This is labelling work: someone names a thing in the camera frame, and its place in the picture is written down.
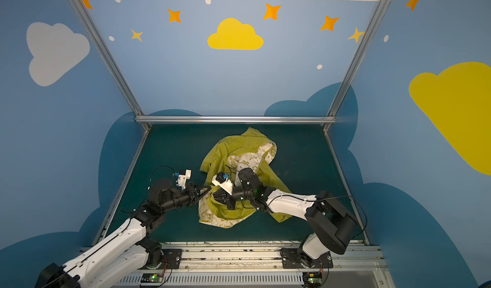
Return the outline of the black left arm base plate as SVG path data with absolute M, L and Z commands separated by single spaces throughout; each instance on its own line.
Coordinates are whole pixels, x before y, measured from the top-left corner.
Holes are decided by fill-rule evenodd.
M 150 254 L 144 270 L 163 270 L 165 268 L 179 269 L 182 259 L 182 249 L 163 248 L 159 254 Z

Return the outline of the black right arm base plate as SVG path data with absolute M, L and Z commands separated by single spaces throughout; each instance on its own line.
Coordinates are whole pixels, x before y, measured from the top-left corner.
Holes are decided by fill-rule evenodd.
M 279 253 L 284 269 L 330 269 L 334 266 L 330 251 L 317 259 L 312 259 L 298 248 L 281 248 Z

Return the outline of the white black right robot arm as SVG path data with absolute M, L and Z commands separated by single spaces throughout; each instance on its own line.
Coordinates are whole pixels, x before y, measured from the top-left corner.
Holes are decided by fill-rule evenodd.
M 356 217 L 329 192 L 318 195 L 298 195 L 266 187 L 250 168 L 238 173 L 240 185 L 235 186 L 229 175 L 219 172 L 212 184 L 220 189 L 214 199 L 234 210 L 238 201 L 246 200 L 254 209 L 264 213 L 283 213 L 307 221 L 312 228 L 301 243 L 297 254 L 310 262 L 331 251 L 343 255 L 355 236 Z

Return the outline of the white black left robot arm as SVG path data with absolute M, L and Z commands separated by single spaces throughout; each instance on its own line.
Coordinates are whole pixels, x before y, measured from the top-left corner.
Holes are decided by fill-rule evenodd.
M 148 264 L 158 266 L 164 261 L 162 245 L 150 234 L 167 212 L 194 206 L 210 190 L 191 181 L 178 189 L 172 179 L 158 180 L 119 228 L 64 265 L 50 264 L 38 276 L 36 287 L 111 287 Z

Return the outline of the lime green jacket printed lining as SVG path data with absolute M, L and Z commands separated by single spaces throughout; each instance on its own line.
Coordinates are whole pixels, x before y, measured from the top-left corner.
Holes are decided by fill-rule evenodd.
M 235 210 L 228 210 L 213 198 L 213 193 L 220 188 L 212 185 L 212 178 L 219 172 L 231 173 L 235 185 L 239 186 L 236 174 L 250 168 L 264 185 L 289 193 L 288 187 L 270 167 L 276 153 L 276 143 L 254 128 L 248 128 L 241 135 L 221 139 L 208 152 L 199 169 L 207 175 L 205 184 L 212 186 L 211 191 L 199 201 L 199 223 L 229 229 L 256 212 L 246 199 L 236 203 Z

